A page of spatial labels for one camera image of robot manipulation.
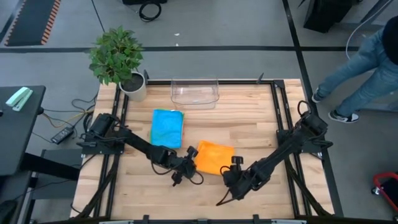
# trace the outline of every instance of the clear plastic container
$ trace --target clear plastic container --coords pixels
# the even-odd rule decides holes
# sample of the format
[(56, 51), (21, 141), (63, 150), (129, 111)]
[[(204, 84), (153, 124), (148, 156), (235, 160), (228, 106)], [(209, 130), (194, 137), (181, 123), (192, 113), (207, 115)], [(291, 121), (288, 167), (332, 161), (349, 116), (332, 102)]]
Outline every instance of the clear plastic container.
[(218, 99), (218, 80), (172, 79), (171, 99), (177, 110), (213, 109)]

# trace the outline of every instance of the green leaves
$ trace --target green leaves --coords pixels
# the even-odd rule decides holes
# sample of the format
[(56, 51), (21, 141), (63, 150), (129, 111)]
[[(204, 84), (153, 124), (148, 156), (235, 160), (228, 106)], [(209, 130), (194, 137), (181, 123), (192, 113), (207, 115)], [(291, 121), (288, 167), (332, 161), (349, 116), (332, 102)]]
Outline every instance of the green leaves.
[(110, 29), (96, 40), (97, 47), (90, 50), (93, 71), (100, 83), (124, 83), (131, 80), (131, 70), (136, 69), (143, 59), (142, 46), (135, 38), (133, 31)]

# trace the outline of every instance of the wooden table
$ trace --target wooden table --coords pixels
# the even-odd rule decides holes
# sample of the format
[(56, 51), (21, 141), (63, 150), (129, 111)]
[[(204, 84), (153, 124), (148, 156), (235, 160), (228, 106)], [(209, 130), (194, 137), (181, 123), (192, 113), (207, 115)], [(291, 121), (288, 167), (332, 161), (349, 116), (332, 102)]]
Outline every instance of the wooden table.
[[(299, 119), (297, 103), (304, 100), (300, 80), (284, 80), (293, 122)], [(126, 125), (140, 137), (150, 139), (152, 112), (156, 108), (173, 110), (170, 87), (156, 85), (147, 87), (147, 98), (142, 103), (129, 102)], [(101, 86), (98, 93), (95, 116), (110, 113), (115, 86)], [(278, 91), (282, 106), (282, 97)], [(213, 110), (184, 111), (184, 128), (180, 156), (186, 154), (188, 146), (197, 147), (200, 140), (235, 147), (235, 154), (244, 157), (243, 169), (277, 147), (275, 131), (277, 121), (270, 85), (220, 85), (220, 99)], [(300, 155), (307, 187), (324, 208), (333, 213), (328, 186), (322, 163), (309, 155)], [(80, 172), (73, 206), (82, 210), (98, 187), (103, 156), (96, 156)], [(249, 192), (243, 200), (216, 207), (227, 191), (219, 175), (203, 174), (202, 185), (193, 185), (184, 179), (172, 187), (171, 173), (156, 175), (149, 160), (139, 151), (126, 146), (122, 155), (112, 219), (251, 219), (293, 218), (287, 175), (283, 163), (279, 164), (271, 180), (257, 192)], [(104, 194), (101, 214), (104, 215), (108, 191)], [(303, 204), (298, 193), (301, 214)]]

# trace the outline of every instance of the concrete floor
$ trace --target concrete floor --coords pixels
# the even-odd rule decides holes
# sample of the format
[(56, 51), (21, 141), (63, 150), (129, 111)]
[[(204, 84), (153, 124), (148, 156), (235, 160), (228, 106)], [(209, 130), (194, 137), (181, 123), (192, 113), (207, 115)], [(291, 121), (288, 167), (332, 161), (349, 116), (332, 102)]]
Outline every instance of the concrete floor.
[[(17, 0), (0, 2), (0, 27), (8, 20)], [(302, 28), (308, 3), (297, 8), (300, 1), (289, 0), (301, 46), (345, 46), (352, 30), (335, 26), (327, 34)], [(348, 17), (364, 16), (369, 2), (356, 6)], [(289, 25), (281, 0), (169, 0), (162, 15), (154, 22), (143, 23), (135, 10), (119, 0), (94, 0), (102, 26), (123, 25), (136, 32), (146, 47), (262, 45), (293, 46)], [(396, 15), (395, 1), (378, 19), (382, 24)], [(49, 42), (34, 48), (91, 47), (102, 33), (93, 4), (89, 0), (62, 1)], [(360, 30), (351, 45), (359, 45), (371, 32)], [(337, 66), (346, 61), (344, 52), (304, 52), (310, 84), (316, 86)], [(98, 82), (88, 70), (88, 55), (82, 53), (0, 54), (1, 86), (45, 85), (47, 92), (43, 107), (71, 110), (74, 98), (91, 99), (98, 91)], [(155, 78), (301, 78), (294, 51), (176, 51), (144, 52), (140, 69)], [(355, 90), (370, 74), (342, 85), (324, 103), (318, 105), (320, 116), (327, 120), (327, 112)], [(72, 114), (49, 113), (60, 119)], [(383, 200), (370, 194), (374, 174), (398, 170), (398, 150), (390, 144), (397, 131), (396, 114), (360, 112), (361, 121), (344, 125), (329, 122), (326, 139), (335, 145), (329, 150), (335, 173), (341, 206), (346, 217), (390, 220), (394, 212)], [(45, 138), (58, 130), (39, 116), (34, 128)], [(42, 149), (74, 148), (75, 140), (59, 146), (32, 136), (27, 151), (39, 155)], [(40, 221), (64, 220), (70, 214), (72, 200), (37, 202), (33, 218)]]

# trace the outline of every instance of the jeans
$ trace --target jeans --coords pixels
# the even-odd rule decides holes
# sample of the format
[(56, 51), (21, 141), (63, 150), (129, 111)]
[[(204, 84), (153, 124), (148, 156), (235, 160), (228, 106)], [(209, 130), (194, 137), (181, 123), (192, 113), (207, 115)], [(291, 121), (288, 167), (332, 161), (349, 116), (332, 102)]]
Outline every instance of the jeans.
[(319, 85), (318, 95), (323, 98), (348, 79), (376, 68), (372, 76), (337, 107), (338, 114), (350, 116), (373, 99), (398, 89), (398, 65), (391, 62), (384, 51), (382, 32), (383, 29), (366, 39), (351, 60)]

